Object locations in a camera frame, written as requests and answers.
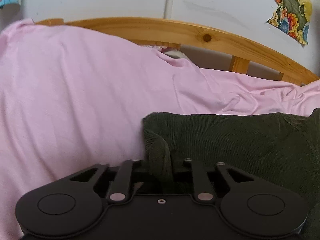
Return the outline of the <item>dark green corduroy shirt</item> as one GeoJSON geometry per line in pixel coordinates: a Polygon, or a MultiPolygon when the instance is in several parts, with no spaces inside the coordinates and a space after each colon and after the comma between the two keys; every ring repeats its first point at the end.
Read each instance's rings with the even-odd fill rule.
{"type": "Polygon", "coordinates": [[[304,197],[310,213],[302,234],[319,239],[319,110],[236,116],[152,113],[143,119],[151,172],[171,177],[191,158],[205,167],[225,162],[304,197]]]}

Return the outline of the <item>pink bed sheet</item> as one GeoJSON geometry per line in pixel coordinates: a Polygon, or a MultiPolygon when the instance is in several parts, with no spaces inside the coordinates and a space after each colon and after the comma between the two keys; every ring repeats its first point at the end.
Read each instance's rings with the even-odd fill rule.
{"type": "Polygon", "coordinates": [[[152,112],[308,116],[318,107],[318,81],[202,69],[97,31],[15,22],[1,32],[1,239],[21,237],[15,205],[25,193],[142,158],[152,112]]]}

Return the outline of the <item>colourful landscape poster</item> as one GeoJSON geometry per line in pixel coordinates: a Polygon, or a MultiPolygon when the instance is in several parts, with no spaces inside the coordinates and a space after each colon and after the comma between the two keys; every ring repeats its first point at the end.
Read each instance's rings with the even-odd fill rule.
{"type": "Polygon", "coordinates": [[[289,35],[301,45],[307,45],[312,15],[311,0],[275,0],[275,2],[277,8],[267,23],[289,35]]]}

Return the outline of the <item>wooden bed frame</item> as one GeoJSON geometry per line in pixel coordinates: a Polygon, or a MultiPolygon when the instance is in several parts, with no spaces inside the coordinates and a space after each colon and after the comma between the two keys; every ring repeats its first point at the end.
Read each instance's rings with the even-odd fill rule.
{"type": "Polygon", "coordinates": [[[271,48],[204,25],[145,17],[93,18],[68,25],[118,36],[139,45],[175,49],[188,45],[229,54],[232,57],[230,72],[246,74],[249,63],[254,62],[278,71],[278,80],[298,86],[319,80],[312,71],[271,48]]]}

